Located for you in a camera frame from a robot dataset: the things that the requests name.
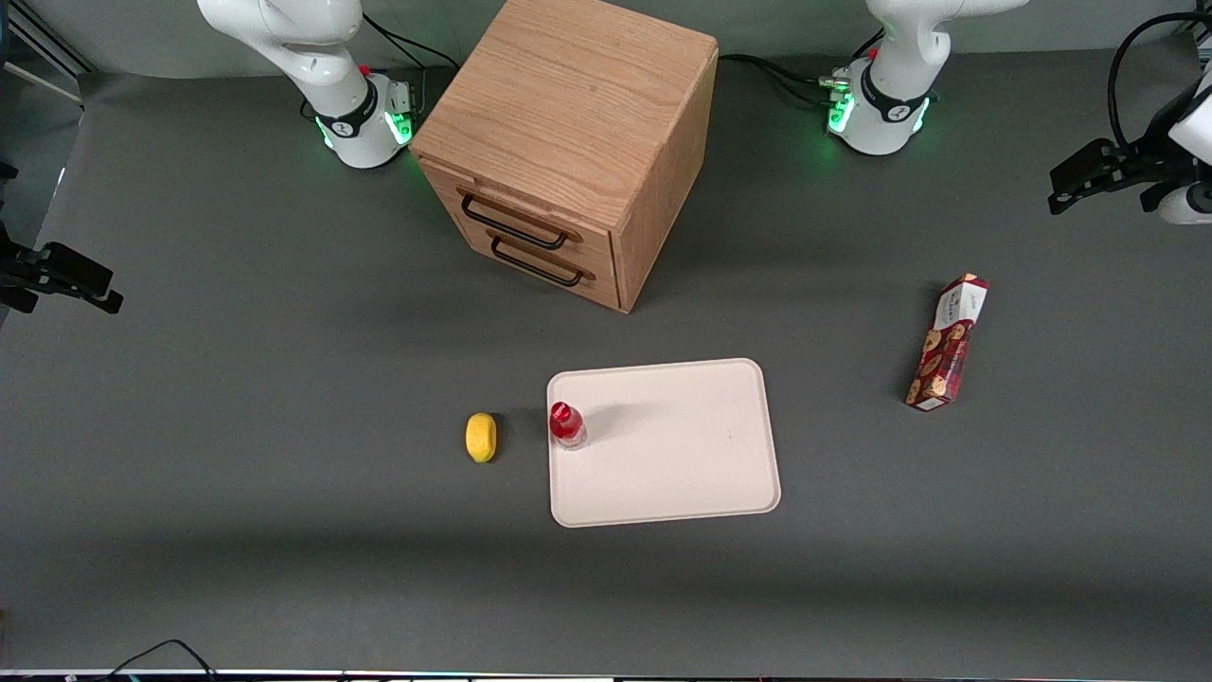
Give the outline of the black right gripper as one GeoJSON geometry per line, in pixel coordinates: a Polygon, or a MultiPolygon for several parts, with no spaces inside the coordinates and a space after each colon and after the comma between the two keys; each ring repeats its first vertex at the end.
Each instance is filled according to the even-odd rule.
{"type": "Polygon", "coordinates": [[[1,222],[1,303],[19,314],[32,314],[42,291],[42,279],[65,290],[105,314],[118,314],[124,296],[110,290],[113,273],[59,242],[47,242],[42,251],[15,242],[1,222]]]}

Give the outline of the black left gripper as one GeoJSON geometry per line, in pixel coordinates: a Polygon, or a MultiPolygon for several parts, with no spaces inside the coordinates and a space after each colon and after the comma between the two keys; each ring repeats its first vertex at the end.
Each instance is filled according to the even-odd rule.
{"type": "Polygon", "coordinates": [[[1063,213],[1087,197],[1090,188],[1111,180],[1111,191],[1147,185],[1139,194],[1139,204],[1144,212],[1154,213],[1174,190],[1185,190],[1196,182],[1196,159],[1176,142],[1140,141],[1136,151],[1133,160],[1124,153],[1119,168],[1117,147],[1111,141],[1097,138],[1079,148],[1051,171],[1050,213],[1063,213]]]}

